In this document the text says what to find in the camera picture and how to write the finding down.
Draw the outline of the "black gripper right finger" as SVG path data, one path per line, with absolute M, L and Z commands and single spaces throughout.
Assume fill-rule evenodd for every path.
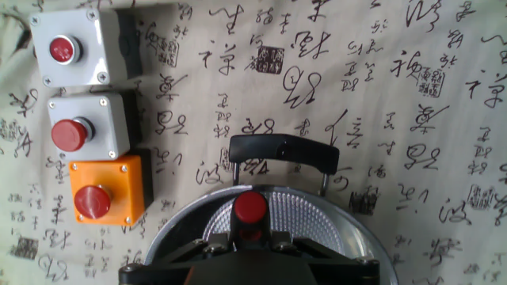
M 376 259 L 348 258 L 310 238 L 292 238 L 289 232 L 272 232 L 271 250 L 295 257 L 317 273 L 379 273 Z

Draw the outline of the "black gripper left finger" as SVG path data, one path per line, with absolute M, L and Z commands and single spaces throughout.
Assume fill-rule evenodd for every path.
M 164 270 L 197 268 L 203 270 L 238 270 L 228 233 L 211 234 L 207 240 L 196 239 L 158 260 Z

